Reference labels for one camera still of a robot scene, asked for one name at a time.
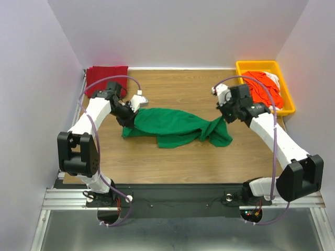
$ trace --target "gray wall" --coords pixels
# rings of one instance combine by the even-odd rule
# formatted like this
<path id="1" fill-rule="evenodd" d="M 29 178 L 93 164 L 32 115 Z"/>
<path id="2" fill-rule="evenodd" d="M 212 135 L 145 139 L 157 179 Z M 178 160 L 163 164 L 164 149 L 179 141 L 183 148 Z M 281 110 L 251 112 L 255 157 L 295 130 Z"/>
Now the gray wall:
<path id="1" fill-rule="evenodd" d="M 45 0 L 0 8 L 0 250 L 30 250 L 82 68 Z"/>
<path id="2" fill-rule="evenodd" d="M 84 67 L 276 58 L 308 0 L 48 0 Z"/>
<path id="3" fill-rule="evenodd" d="M 325 160 L 322 196 L 335 230 L 334 0 L 310 0 L 277 60 L 296 105 L 287 130 Z"/>

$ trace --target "yellow container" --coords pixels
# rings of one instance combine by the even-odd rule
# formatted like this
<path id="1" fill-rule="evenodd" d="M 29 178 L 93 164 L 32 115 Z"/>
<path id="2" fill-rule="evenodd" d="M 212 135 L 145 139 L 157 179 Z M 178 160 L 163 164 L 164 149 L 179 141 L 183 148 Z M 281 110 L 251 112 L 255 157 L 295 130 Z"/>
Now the yellow container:
<path id="1" fill-rule="evenodd" d="M 276 61 L 237 61 L 236 62 L 236 72 L 237 75 L 242 75 L 247 71 L 260 71 L 260 72 L 270 72 L 275 74 L 279 78 L 279 85 L 281 87 L 281 97 L 284 100 L 283 110 L 278 111 L 278 116 L 286 116 L 288 114 L 295 112 L 295 107 L 292 98 L 288 92 L 287 86 L 283 79 L 282 73 Z M 244 84 L 242 78 L 238 79 L 240 84 Z"/>

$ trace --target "orange cloth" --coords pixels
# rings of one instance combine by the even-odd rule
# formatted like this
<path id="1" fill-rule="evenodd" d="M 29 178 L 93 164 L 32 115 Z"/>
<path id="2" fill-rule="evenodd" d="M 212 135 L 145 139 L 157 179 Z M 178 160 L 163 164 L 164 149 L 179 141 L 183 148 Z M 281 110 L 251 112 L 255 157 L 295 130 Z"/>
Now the orange cloth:
<path id="1" fill-rule="evenodd" d="M 253 77 L 257 79 L 258 81 L 260 81 L 269 90 L 276 107 L 280 109 L 284 107 L 284 101 L 283 101 L 283 98 L 279 94 L 280 92 L 279 88 L 269 77 L 267 77 L 267 75 L 264 72 L 247 71 L 243 73 L 242 75 Z M 244 81 L 249 86 L 250 94 L 255 103 L 263 102 L 267 107 L 272 105 L 268 95 L 266 94 L 262 86 L 260 86 L 259 84 L 257 84 L 255 81 L 251 79 L 244 78 Z"/>

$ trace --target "wooden table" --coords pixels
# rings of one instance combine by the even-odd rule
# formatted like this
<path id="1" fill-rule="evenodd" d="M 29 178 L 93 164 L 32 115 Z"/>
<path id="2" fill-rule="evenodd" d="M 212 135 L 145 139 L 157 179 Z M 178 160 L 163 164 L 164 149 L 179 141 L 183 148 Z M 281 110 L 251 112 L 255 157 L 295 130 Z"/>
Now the wooden table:
<path id="1" fill-rule="evenodd" d="M 221 115 L 211 88 L 235 71 L 129 71 L 142 85 L 149 107 L 184 110 L 206 120 Z M 226 82 L 236 85 L 237 80 Z M 128 82 L 128 97 L 137 86 Z M 208 141 L 194 142 L 176 149 L 159 149 L 156 138 L 121 137 L 122 127 L 110 115 L 99 129 L 101 169 L 115 183 L 216 183 L 244 182 L 272 174 L 272 152 L 243 122 L 228 125 L 233 142 L 215 147 Z M 282 172 L 278 163 L 277 175 Z M 81 181 L 68 174 L 64 183 Z"/>

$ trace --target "gray floor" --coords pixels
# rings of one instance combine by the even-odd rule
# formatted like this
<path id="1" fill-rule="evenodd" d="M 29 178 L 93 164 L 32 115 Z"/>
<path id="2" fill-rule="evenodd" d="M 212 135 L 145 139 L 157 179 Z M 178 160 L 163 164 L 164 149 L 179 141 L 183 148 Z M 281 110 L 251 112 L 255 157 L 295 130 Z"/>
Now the gray floor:
<path id="1" fill-rule="evenodd" d="M 283 209 L 264 209 L 263 220 Z M 99 226 L 96 211 L 53 211 L 42 250 L 322 250 L 309 209 L 290 209 L 268 226 L 239 219 L 138 219 L 125 225 Z"/>

